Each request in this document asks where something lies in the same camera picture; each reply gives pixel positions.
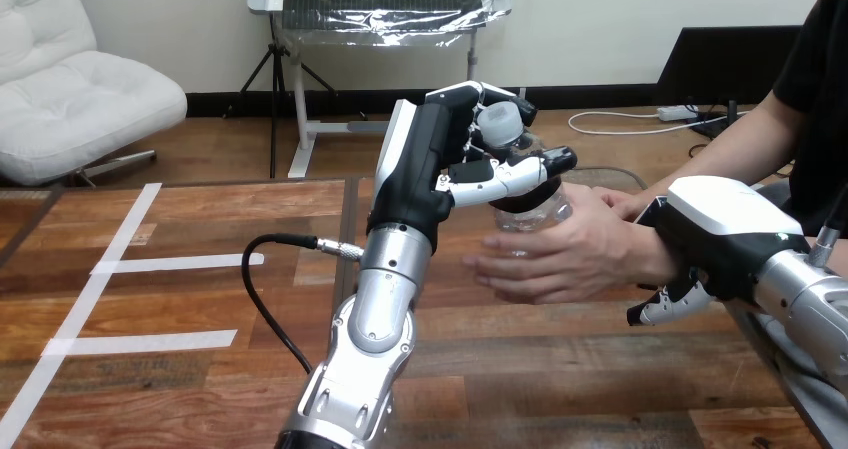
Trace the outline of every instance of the tripod stand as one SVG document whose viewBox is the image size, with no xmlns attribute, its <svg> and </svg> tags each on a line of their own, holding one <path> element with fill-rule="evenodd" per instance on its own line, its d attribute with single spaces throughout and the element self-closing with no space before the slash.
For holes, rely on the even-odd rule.
<svg viewBox="0 0 848 449">
<path fill-rule="evenodd" d="M 277 44 L 277 37 L 274 30 L 274 16 L 272 14 L 268 15 L 268 19 L 271 21 L 271 40 L 272 42 L 268 44 L 268 52 L 265 53 L 265 56 L 259 61 L 259 65 L 256 66 L 256 69 L 253 70 L 253 74 L 247 79 L 247 82 L 239 91 L 236 101 L 227 108 L 227 112 L 224 114 L 224 118 L 234 117 L 235 115 L 242 112 L 244 109 L 244 96 L 247 93 L 248 88 L 251 84 L 253 84 L 253 80 L 256 79 L 256 76 L 259 75 L 259 71 L 265 67 L 265 63 L 268 62 L 268 59 L 271 57 L 274 58 L 273 62 L 273 82 L 271 83 L 271 179 L 273 179 L 277 174 L 277 112 L 279 111 L 282 115 L 285 112 L 285 105 L 280 106 L 281 102 L 284 102 L 289 95 L 286 93 L 286 83 L 285 78 L 283 77 L 283 56 L 291 57 L 291 52 L 283 46 Z M 336 98 L 336 90 L 327 83 L 324 79 L 321 78 L 318 74 L 315 73 L 312 69 L 309 68 L 306 64 L 300 63 L 300 67 L 306 71 L 307 74 L 312 76 L 319 84 L 324 86 L 325 89 L 330 93 L 330 104 L 332 105 L 333 100 Z"/>
</svg>

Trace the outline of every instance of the white cable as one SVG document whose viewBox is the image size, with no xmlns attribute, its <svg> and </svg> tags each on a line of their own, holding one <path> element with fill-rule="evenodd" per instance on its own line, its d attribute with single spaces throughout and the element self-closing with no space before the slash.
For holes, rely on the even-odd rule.
<svg viewBox="0 0 848 449">
<path fill-rule="evenodd" d="M 747 113 L 748 113 L 748 111 L 743 111 L 743 112 L 738 113 L 738 115 L 741 116 L 741 115 L 747 114 Z M 636 132 L 636 131 L 631 131 L 631 132 L 597 131 L 596 132 L 596 131 L 586 131 L 586 130 L 583 130 L 583 129 L 579 129 L 574 125 L 574 120 L 577 119 L 578 117 L 583 117 L 583 116 L 618 116 L 618 117 L 632 117 L 632 118 L 636 118 L 636 119 L 651 119 L 651 118 L 656 119 L 659 116 L 657 116 L 656 114 L 624 114 L 622 112 L 604 112 L 604 111 L 581 112 L 580 114 L 575 114 L 575 115 L 571 116 L 571 118 L 568 120 L 568 127 L 574 129 L 575 131 L 577 131 L 581 134 L 589 134 L 589 135 L 593 135 L 593 136 L 646 136 L 646 135 L 650 135 L 650 134 L 662 134 L 662 133 L 665 133 L 665 132 L 679 131 L 680 129 L 686 129 L 688 127 L 698 126 L 698 125 L 701 125 L 701 124 L 709 124 L 711 122 L 716 122 L 716 121 L 721 121 L 723 119 L 727 119 L 727 116 L 721 116 L 721 117 L 717 117 L 715 119 L 709 119 L 709 120 L 706 120 L 706 121 L 698 121 L 698 122 L 693 122 L 691 124 L 685 124 L 685 125 L 682 125 L 682 126 L 675 126 L 675 127 L 668 127 L 666 129 L 657 129 L 657 130 L 653 130 L 653 131 L 641 131 L 641 132 Z"/>
</svg>

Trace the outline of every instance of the robotic arm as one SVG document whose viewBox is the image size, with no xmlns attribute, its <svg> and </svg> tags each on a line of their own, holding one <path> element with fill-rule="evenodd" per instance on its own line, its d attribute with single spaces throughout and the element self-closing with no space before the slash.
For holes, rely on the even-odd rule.
<svg viewBox="0 0 848 449">
<path fill-rule="evenodd" d="M 797 221 L 745 184 L 681 178 L 638 222 L 654 226 L 691 269 L 630 309 L 628 321 L 661 324 L 714 298 L 741 299 L 779 321 L 823 378 L 848 397 L 848 281 L 826 267 L 846 217 L 848 189 L 811 249 Z"/>
<path fill-rule="evenodd" d="M 359 262 L 358 291 L 336 312 L 329 356 L 311 373 L 277 447 L 379 447 L 393 410 L 392 384 L 415 348 L 413 311 L 439 223 L 453 207 L 532 194 L 576 165 L 568 148 L 467 162 L 469 141 L 479 131 L 476 113 L 500 101 L 516 103 L 524 124 L 532 124 L 532 105 L 476 82 L 430 93 L 421 106 L 396 104 L 380 153 L 365 248 L 316 243 L 323 252 Z"/>
</svg>

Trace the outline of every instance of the white tape line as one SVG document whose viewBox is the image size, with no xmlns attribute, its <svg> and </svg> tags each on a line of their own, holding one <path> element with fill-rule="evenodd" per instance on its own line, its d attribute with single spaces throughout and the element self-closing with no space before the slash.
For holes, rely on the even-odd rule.
<svg viewBox="0 0 848 449">
<path fill-rule="evenodd" d="M 211 269 L 215 267 L 241 266 L 241 254 L 221 254 L 217 256 L 172 257 L 163 259 L 135 259 L 129 261 L 98 262 L 92 274 L 126 274 L 130 272 L 179 271 L 183 269 Z M 256 266 L 265 262 L 265 256 L 254 253 L 250 255 L 250 265 Z"/>
<path fill-rule="evenodd" d="M 118 261 L 121 259 L 161 187 L 162 184 L 144 186 L 130 212 L 127 213 L 127 217 L 124 218 L 121 227 L 118 228 L 112 242 L 109 243 L 109 247 L 103 253 L 101 261 Z M 106 273 L 92 274 L 89 277 L 74 306 L 65 317 L 65 321 L 56 331 L 54 338 L 74 339 L 79 335 L 111 276 L 111 274 Z M 15 396 L 15 400 L 3 414 L 3 419 L 0 419 L 0 449 L 11 448 L 12 444 L 15 443 L 64 359 L 64 355 L 58 355 L 45 356 L 38 360 L 35 369 L 33 369 L 21 390 L 18 391 L 18 395 Z"/>
<path fill-rule="evenodd" d="M 11 448 L 23 430 L 65 356 L 46 356 L 38 360 L 15 400 L 0 419 L 0 447 Z"/>
<path fill-rule="evenodd" d="M 127 246 L 129 246 L 132 240 L 132 236 L 138 230 L 138 226 L 141 225 L 144 215 L 147 214 L 147 210 L 150 209 L 150 205 L 153 204 L 153 199 L 156 198 L 156 194 L 159 193 L 159 188 L 161 187 L 162 184 L 148 184 L 144 186 L 127 217 L 124 218 L 121 227 L 118 228 L 118 232 L 115 233 L 112 242 L 109 243 L 109 247 L 106 248 L 106 252 L 103 253 L 103 257 L 100 259 L 101 262 L 119 261 L 121 259 L 121 256 L 124 255 L 124 251 L 127 250 Z M 65 317 L 65 322 L 62 323 L 56 332 L 56 339 L 73 339 L 79 335 L 82 326 L 88 320 L 91 311 L 94 310 L 94 305 L 97 304 L 97 300 L 103 294 L 103 289 L 106 288 L 110 277 L 110 273 L 91 275 L 85 288 L 83 288 L 77 301 L 71 308 L 71 312 Z"/>
<path fill-rule="evenodd" d="M 83 337 L 79 339 L 52 339 L 44 348 L 43 356 L 92 356 L 103 354 L 131 354 L 138 352 L 192 351 L 230 347 L 236 329 L 229 331 L 192 332 L 185 334 L 158 334 L 151 336 Z"/>
</svg>

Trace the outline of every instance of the white wall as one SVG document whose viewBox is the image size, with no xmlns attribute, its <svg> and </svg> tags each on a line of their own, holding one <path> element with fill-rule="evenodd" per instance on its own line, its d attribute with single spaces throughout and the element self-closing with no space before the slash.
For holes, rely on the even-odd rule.
<svg viewBox="0 0 848 449">
<path fill-rule="evenodd" d="M 265 53 L 246 0 L 82 0 L 101 50 L 145 62 L 186 92 L 237 91 Z M 481 31 L 478 79 L 502 86 L 653 83 L 681 27 L 800 24 L 815 0 L 513 0 Z M 337 89 L 434 88 L 465 75 L 465 43 L 309 48 Z M 270 89 L 266 70 L 256 89 Z"/>
</svg>

